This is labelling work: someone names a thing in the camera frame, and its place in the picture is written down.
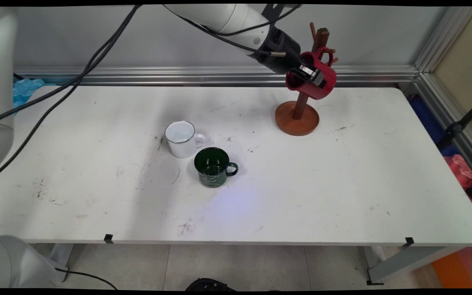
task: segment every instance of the floor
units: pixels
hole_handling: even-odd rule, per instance
[[[54,244],[32,246],[48,256]],[[386,256],[398,251],[384,248]],[[218,280],[236,291],[442,287],[431,265],[384,286],[367,286],[367,260],[357,247],[76,244],[68,266],[125,290],[182,291],[198,278]],[[73,274],[63,286],[110,289],[99,280]]]

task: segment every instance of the mug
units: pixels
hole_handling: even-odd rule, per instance
[[[205,143],[205,136],[194,133],[194,125],[188,121],[177,121],[168,125],[165,137],[169,142],[170,152],[178,158],[194,155],[196,148]]]
[[[194,158],[194,167],[198,170],[200,182],[206,187],[218,187],[225,183],[227,176],[236,175],[238,165],[229,162],[229,155],[217,147],[202,149]],[[227,172],[227,167],[234,167],[234,172]]]
[[[336,85],[336,72],[331,68],[333,65],[333,54],[328,52],[329,62],[327,62],[327,64],[320,60],[327,49],[327,47],[320,47],[316,52],[304,52],[300,54],[300,58],[305,59],[309,64],[313,64],[316,69],[322,72],[325,85],[320,88],[315,84],[298,78],[294,73],[288,72],[285,76],[285,84],[287,84],[289,90],[297,90],[313,99],[322,99],[333,91]]]

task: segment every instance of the white table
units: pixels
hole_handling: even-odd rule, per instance
[[[55,86],[45,86],[39,97]],[[66,91],[15,117],[11,155]],[[337,88],[289,136],[285,88],[81,86],[0,174],[0,235],[31,243],[412,246],[368,253],[373,282],[472,246],[472,204],[401,91]],[[240,168],[219,188],[170,154],[187,120]]]

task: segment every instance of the red object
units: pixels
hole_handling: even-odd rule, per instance
[[[333,65],[333,54],[329,53],[329,62],[327,62],[327,64],[320,61],[324,54],[323,51],[326,49],[328,48],[320,47],[316,52],[304,52],[303,54],[300,54],[300,58],[305,59],[309,63],[312,62],[313,66],[322,72],[324,80],[326,80],[325,86],[320,88],[315,84],[306,82],[293,73],[288,72],[285,77],[285,84],[287,84],[288,89],[299,91],[313,99],[322,99],[333,91],[334,86],[336,85],[336,72],[331,69],[331,66]]]
[[[464,190],[472,187],[472,170],[467,165],[466,161],[461,155],[454,155],[452,157],[444,157],[445,161],[455,174],[456,179]]]

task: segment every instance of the black cable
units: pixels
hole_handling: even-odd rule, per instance
[[[102,279],[100,277],[96,277],[96,276],[93,276],[93,275],[89,275],[88,273],[84,273],[84,272],[79,272],[79,271],[71,271],[71,270],[63,270],[63,269],[59,269],[57,267],[54,267],[54,269],[56,269],[57,271],[60,271],[60,272],[66,272],[66,273],[73,273],[75,275],[82,275],[82,276],[87,276],[87,277],[91,277],[91,278],[94,278],[94,279],[98,279],[102,282],[105,282],[107,284],[109,284],[112,288],[114,288],[114,290],[117,290],[118,288],[116,288],[113,284],[111,284],[109,281],[105,280],[105,279]]]
[[[237,35],[237,34],[240,34],[242,32],[247,32],[247,31],[250,31],[250,30],[254,30],[254,29],[257,29],[257,28],[261,28],[261,27],[264,27],[266,25],[270,25],[270,24],[273,24],[275,22],[277,22],[278,20],[280,19],[283,19],[284,17],[286,17],[287,15],[290,15],[292,12],[294,12],[296,9],[298,9],[302,4],[297,4],[296,6],[294,6],[291,10],[287,11],[284,15],[281,15],[279,16],[277,19],[274,19],[270,22],[266,22],[266,23],[263,23],[261,25],[257,25],[257,26],[253,26],[253,27],[248,27],[246,29],[243,29],[243,30],[239,30],[239,31],[236,31],[236,32],[227,32],[227,33],[224,33],[224,32],[215,32],[213,30],[211,30],[210,28],[206,27],[206,26],[202,26],[203,28],[205,28],[206,30],[208,30],[209,32],[212,32],[212,34],[216,34],[218,36],[233,36],[233,35]]]
[[[125,20],[129,19],[129,21],[130,21],[130,18],[132,18],[132,16],[133,16],[134,13],[136,12],[136,10],[137,10],[138,8],[140,8],[140,7],[141,7],[141,5],[135,5],[135,6],[132,8],[131,12],[129,13],[129,15],[127,16],[127,18],[126,18]],[[114,43],[116,43],[116,40],[117,40],[117,38],[116,38],[116,39],[113,39],[113,40],[111,41],[111,45],[114,45]],[[81,74],[77,75],[75,78],[73,78],[72,80],[68,81],[68,82],[65,83],[63,86],[61,86],[61,87],[59,87],[59,88],[56,88],[55,90],[53,90],[53,91],[51,91],[51,92],[49,92],[49,93],[47,93],[47,94],[45,94],[45,95],[43,95],[43,96],[37,98],[37,99],[34,99],[33,101],[29,101],[28,103],[25,103],[25,104],[23,104],[23,105],[21,105],[21,106],[19,106],[19,107],[17,107],[17,108],[13,108],[13,109],[11,109],[11,110],[9,110],[9,111],[7,111],[7,112],[4,112],[3,114],[0,114],[0,120],[3,119],[3,118],[5,118],[6,116],[9,116],[9,115],[11,115],[11,114],[14,114],[15,112],[20,111],[20,110],[22,110],[22,109],[26,109],[26,108],[28,108],[28,107],[30,107],[30,106],[33,106],[34,104],[36,104],[36,103],[38,103],[38,102],[44,101],[45,99],[51,97],[52,95],[58,94],[58,93],[61,92],[62,90],[68,88],[68,86],[72,85],[74,82],[77,82],[78,80],[80,80],[81,78],[83,78],[86,74],[90,73],[90,71],[92,71],[92,70],[101,62],[101,60],[103,60],[103,58],[105,58],[105,56],[107,55],[107,53],[109,52],[110,49],[112,49],[112,46],[107,47],[107,48],[105,49],[105,51],[103,52],[103,54],[101,54],[101,55],[99,56],[99,58],[98,58],[92,65],[90,65],[90,67],[86,68]]]
[[[88,64],[86,65],[85,69],[89,69],[90,66],[92,66],[92,62],[94,61],[94,59],[96,58],[96,56],[98,56],[98,54],[103,51],[103,49],[105,49],[105,47],[107,47],[105,49],[105,51],[103,51],[103,53],[101,53],[100,55],[100,58],[103,58],[107,52],[109,52],[110,48],[112,48],[112,46],[114,45],[114,43],[116,43],[117,39],[120,37],[121,33],[123,32],[123,30],[125,30],[127,24],[130,22],[130,20],[132,19],[132,16],[134,15],[133,12],[135,12],[137,10],[137,8],[139,7],[134,7],[133,10],[131,11],[131,13],[129,15],[127,15],[126,19],[123,21],[123,23],[120,25],[120,27],[118,28],[118,30],[116,30],[116,32],[114,32],[114,34],[112,35],[112,37],[110,37],[110,39],[107,40],[107,42],[105,42],[105,44],[101,45],[101,47],[97,50],[96,53],[94,53],[94,55],[90,58]],[[39,125],[41,125],[41,123],[43,122],[43,120],[45,120],[45,118],[48,116],[48,114],[50,114],[50,112],[52,112],[52,110],[54,110],[58,105],[60,105],[65,99],[67,99],[67,97],[69,97],[69,95],[71,95],[74,90],[77,88],[77,86],[79,86],[79,84],[81,83],[81,81],[83,80],[83,78],[80,78],[79,80],[77,80],[76,84],[69,90],[69,92],[67,92],[67,94],[65,94],[58,102],[56,102],[52,107],[50,107],[44,114],[43,116],[41,116],[41,118],[39,119],[39,121],[36,123],[36,125],[32,128],[32,131],[30,131],[30,133],[28,134],[28,136],[25,138],[25,140],[23,141],[23,143],[19,146],[19,148],[15,151],[15,153],[12,155],[11,158],[8,159],[8,161],[5,162],[5,164],[3,164],[1,167],[0,167],[0,173],[5,170],[5,168],[7,168],[7,166],[17,157],[17,155],[19,155],[19,153],[21,153],[21,151],[24,149],[25,145],[28,144],[28,141],[30,140],[30,138],[32,138],[32,136],[34,135],[34,133],[36,132],[36,130],[38,129]]]
[[[20,75],[18,75],[17,73],[14,73],[14,78],[18,79],[18,80],[23,80],[24,78]]]
[[[247,47],[247,46],[244,46],[244,45],[240,45],[240,44],[238,44],[238,43],[236,43],[236,42],[229,41],[229,40],[227,40],[227,39],[225,39],[225,38],[222,38],[222,37],[220,37],[220,36],[218,36],[218,35],[216,35],[216,34],[214,34],[214,33],[212,33],[212,32],[209,32],[208,30],[206,30],[206,29],[203,28],[202,26],[196,24],[195,22],[193,22],[193,21],[191,21],[191,20],[188,20],[188,19],[186,19],[185,17],[181,17],[181,16],[177,15],[177,14],[174,13],[172,10],[170,10],[167,6],[163,5],[163,7],[167,8],[167,9],[168,9],[170,12],[172,12],[174,15],[176,15],[177,17],[183,19],[185,22],[188,22],[189,24],[193,25],[194,27],[198,28],[198,29],[201,30],[202,32],[205,32],[205,33],[211,35],[212,37],[215,37],[216,39],[219,39],[219,40],[221,40],[221,41],[223,41],[223,42],[225,42],[225,43],[229,43],[230,45],[236,46],[236,47],[238,47],[238,48],[245,49],[245,50],[248,50],[248,51],[250,51],[250,52],[256,52],[256,53],[263,54],[263,55],[273,55],[273,54],[274,54],[273,52],[265,52],[265,51],[263,51],[263,50],[253,49],[253,48],[250,48],[250,47]]]

